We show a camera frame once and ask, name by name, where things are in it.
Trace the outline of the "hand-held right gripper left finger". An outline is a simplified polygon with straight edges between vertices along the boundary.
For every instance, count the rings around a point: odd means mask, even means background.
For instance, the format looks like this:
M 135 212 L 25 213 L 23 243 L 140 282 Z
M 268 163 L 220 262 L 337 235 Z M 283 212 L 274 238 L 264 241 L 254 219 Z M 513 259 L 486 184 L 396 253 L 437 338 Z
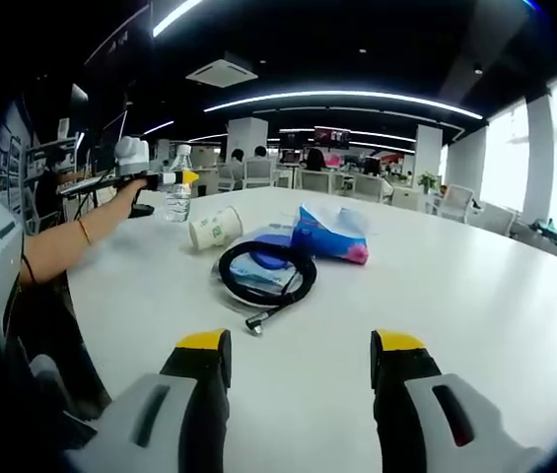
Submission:
M 141 376 L 66 452 L 78 472 L 222 472 L 230 415 L 228 329 L 188 335 L 158 373 Z

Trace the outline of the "person's left hand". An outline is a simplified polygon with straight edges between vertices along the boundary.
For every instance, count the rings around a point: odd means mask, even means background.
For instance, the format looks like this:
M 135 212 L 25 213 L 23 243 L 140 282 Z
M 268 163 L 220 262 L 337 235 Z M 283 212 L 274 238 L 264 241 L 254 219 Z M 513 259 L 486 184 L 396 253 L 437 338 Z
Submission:
M 120 193 L 129 205 L 132 205 L 137 201 L 142 190 L 156 191 L 158 186 L 159 178 L 156 175 L 147 175 L 128 180 Z

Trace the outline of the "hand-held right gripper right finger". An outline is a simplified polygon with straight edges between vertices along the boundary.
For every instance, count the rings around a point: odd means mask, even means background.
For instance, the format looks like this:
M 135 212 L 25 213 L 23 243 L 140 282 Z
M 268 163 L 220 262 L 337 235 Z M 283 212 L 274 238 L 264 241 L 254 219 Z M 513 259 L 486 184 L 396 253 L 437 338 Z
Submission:
M 419 339 L 371 332 L 371 385 L 384 472 L 534 472 L 538 447 L 506 432 L 488 398 L 442 373 Z

